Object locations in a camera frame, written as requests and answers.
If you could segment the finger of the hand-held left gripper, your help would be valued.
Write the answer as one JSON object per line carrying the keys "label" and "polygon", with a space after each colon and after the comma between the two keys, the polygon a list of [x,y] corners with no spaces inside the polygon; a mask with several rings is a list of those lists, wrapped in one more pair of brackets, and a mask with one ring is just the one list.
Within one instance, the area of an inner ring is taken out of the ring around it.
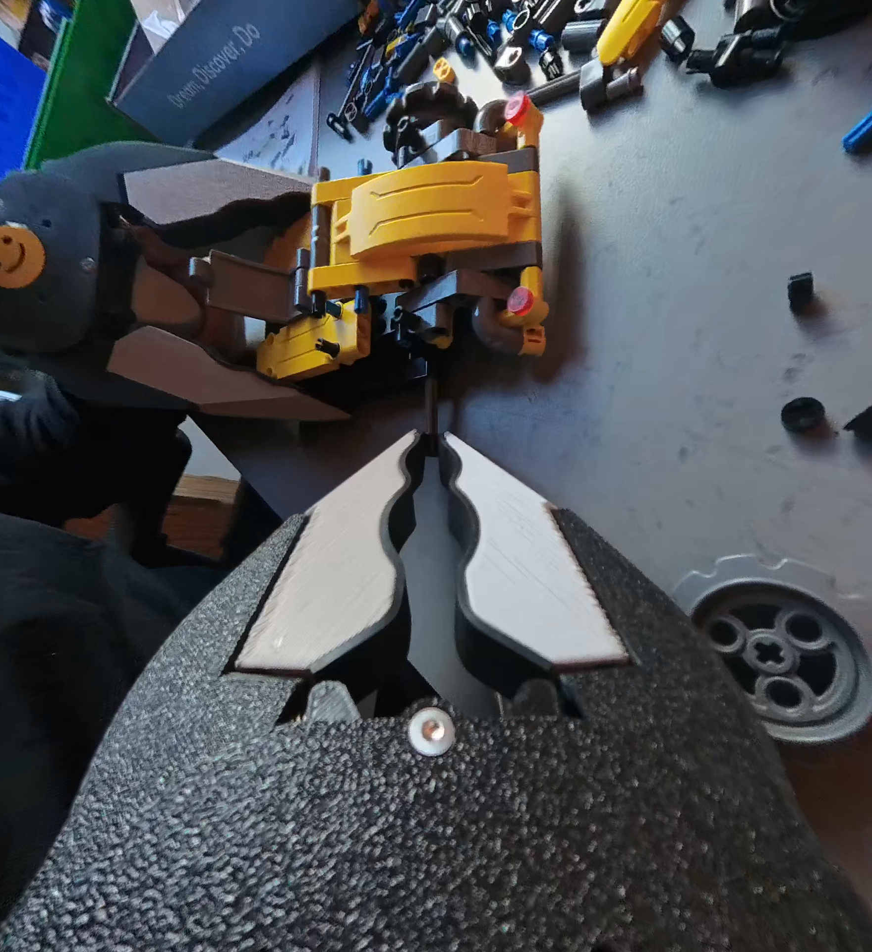
{"label": "finger of the hand-held left gripper", "polygon": [[246,232],[284,232],[310,210],[314,180],[223,159],[122,175],[130,207],[171,246],[213,246]]}
{"label": "finger of the hand-held left gripper", "polygon": [[117,341],[108,371],[185,400],[206,415],[291,422],[350,417],[298,388],[221,363],[198,344],[156,327],[141,327]]}

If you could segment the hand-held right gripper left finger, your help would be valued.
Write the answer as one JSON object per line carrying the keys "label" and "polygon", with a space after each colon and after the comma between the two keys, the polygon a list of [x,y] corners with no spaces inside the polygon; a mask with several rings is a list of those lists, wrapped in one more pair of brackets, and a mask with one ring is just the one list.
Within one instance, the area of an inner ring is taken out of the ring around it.
{"label": "hand-held right gripper left finger", "polygon": [[306,511],[236,670],[390,676],[404,665],[411,615],[401,549],[416,527],[424,467],[411,430]]}

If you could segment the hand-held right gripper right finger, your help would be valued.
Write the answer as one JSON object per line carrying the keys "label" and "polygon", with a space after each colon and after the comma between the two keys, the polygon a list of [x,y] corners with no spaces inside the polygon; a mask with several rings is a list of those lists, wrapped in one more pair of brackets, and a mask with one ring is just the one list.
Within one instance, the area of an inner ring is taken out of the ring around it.
{"label": "hand-held right gripper right finger", "polygon": [[556,507],[452,433],[442,477],[464,549],[460,654],[476,671],[568,673],[630,656],[556,520]]}

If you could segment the black yellow toy block vehicle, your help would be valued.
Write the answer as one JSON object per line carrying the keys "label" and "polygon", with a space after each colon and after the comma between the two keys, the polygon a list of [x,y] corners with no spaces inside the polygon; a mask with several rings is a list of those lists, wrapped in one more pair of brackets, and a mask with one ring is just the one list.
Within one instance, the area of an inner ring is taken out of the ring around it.
{"label": "black yellow toy block vehicle", "polygon": [[309,243],[283,270],[191,259],[206,302],[266,325],[256,371],[331,406],[434,389],[457,316],[490,351],[546,348],[538,145],[313,184]]}

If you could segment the pile of building block parts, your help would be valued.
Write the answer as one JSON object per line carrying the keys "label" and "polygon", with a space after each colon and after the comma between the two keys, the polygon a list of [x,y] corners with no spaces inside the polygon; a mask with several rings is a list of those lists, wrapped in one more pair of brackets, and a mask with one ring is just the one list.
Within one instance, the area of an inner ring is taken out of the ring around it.
{"label": "pile of building block parts", "polygon": [[732,30],[701,49],[682,2],[363,2],[347,91],[326,124],[349,141],[382,119],[399,169],[535,147],[543,107],[586,114],[639,94],[641,49],[717,89],[774,78],[788,43],[848,29],[872,2],[723,2]]}

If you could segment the grey desk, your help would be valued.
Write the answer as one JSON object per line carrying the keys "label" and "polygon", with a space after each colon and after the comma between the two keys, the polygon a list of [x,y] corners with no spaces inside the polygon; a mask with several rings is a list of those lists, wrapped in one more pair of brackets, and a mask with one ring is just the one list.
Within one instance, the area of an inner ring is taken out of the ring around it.
{"label": "grey desk", "polygon": [[794,384],[834,415],[872,402],[872,168],[834,142],[869,44],[872,18],[806,50],[844,54],[846,87],[719,96],[665,65],[640,106],[554,109],[553,375],[456,343],[460,438],[556,507],[629,662],[486,662],[486,719],[435,698],[361,717],[399,670],[240,672],[305,513],[286,517],[135,685],[0,946],[872,950],[872,747],[840,743],[833,768],[799,751],[809,791],[849,808],[828,856],[652,578],[707,570],[704,542],[785,542],[872,605],[872,455],[792,442],[778,418]]}

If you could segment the person's left hand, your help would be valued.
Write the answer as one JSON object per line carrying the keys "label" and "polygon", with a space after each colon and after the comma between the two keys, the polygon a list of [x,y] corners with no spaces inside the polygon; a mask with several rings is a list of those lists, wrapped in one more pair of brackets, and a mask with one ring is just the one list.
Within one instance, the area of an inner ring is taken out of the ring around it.
{"label": "person's left hand", "polygon": [[191,340],[210,327],[206,285],[191,273],[193,248],[142,247],[132,286],[132,311],[142,326]]}

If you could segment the instruction booklet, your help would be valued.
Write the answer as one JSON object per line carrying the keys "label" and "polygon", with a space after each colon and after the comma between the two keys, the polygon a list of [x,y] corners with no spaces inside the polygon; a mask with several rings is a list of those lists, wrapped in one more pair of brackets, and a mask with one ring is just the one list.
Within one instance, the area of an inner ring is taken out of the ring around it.
{"label": "instruction booklet", "polygon": [[317,169],[321,68],[311,64],[249,129],[215,157],[260,170],[314,177]]}

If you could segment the blue cardboard kit box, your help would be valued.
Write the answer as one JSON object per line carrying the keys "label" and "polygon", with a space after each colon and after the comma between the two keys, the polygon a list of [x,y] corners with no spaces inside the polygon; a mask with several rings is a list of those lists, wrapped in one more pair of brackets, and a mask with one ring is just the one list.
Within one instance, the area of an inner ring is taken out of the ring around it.
{"label": "blue cardboard kit box", "polygon": [[357,1],[199,2],[109,102],[185,146],[358,18]]}

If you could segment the green plastic bin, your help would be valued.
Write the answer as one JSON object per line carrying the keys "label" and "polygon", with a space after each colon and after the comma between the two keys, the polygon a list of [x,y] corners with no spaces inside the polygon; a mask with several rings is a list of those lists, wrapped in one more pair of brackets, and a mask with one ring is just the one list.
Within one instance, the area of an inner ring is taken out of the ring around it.
{"label": "green plastic bin", "polygon": [[153,140],[109,101],[136,24],[127,1],[74,3],[53,47],[24,169],[108,142]]}

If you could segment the grey toothed toy wheel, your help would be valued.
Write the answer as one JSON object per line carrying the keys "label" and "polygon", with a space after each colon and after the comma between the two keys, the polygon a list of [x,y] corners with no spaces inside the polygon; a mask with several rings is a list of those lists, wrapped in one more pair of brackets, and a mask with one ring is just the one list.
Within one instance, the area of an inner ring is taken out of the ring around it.
{"label": "grey toothed toy wheel", "polygon": [[672,596],[775,741],[834,744],[872,719],[872,605],[832,575],[740,554]]}

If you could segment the wooden post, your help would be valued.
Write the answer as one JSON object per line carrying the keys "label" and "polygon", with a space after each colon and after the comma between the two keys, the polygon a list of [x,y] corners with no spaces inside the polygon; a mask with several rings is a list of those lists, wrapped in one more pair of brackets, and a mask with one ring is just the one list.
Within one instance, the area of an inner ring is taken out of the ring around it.
{"label": "wooden post", "polygon": [[65,523],[66,532],[107,542],[144,561],[183,554],[217,560],[232,523],[239,480],[184,475],[165,508],[116,504],[99,515]]}

